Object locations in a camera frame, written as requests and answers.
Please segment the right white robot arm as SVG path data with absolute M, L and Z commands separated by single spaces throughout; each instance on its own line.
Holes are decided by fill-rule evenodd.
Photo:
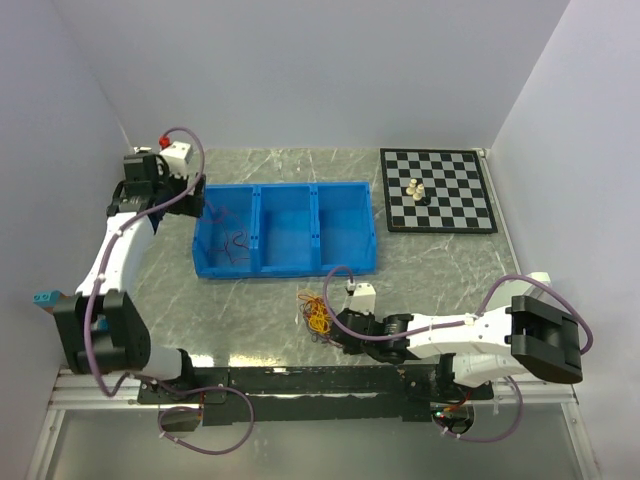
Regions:
M 436 385 L 452 399 L 513 375 L 556 384 L 583 380 L 578 322 L 529 296 L 514 296 L 509 305 L 478 318 L 396 314 L 378 321 L 371 313 L 344 309 L 332 319 L 330 336 L 346 354 L 366 354 L 380 363 L 438 356 L 444 368 Z

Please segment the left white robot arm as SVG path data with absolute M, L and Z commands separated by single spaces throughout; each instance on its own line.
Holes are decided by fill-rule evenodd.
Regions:
M 124 178 L 106 209 L 106 233 L 85 279 L 52 307 L 66 361 L 75 374 L 128 373 L 160 380 L 176 402 L 193 397 L 197 377 L 183 349 L 156 346 L 128 293 L 142 256 L 167 214 L 201 216 L 203 178 L 188 186 L 189 144 L 124 157 Z

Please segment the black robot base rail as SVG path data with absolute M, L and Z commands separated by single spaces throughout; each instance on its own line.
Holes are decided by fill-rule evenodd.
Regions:
M 489 382 L 463 387 L 433 364 L 209 367 L 178 390 L 224 386 L 245 394 L 257 422 L 394 419 L 429 422 L 431 408 L 494 398 Z

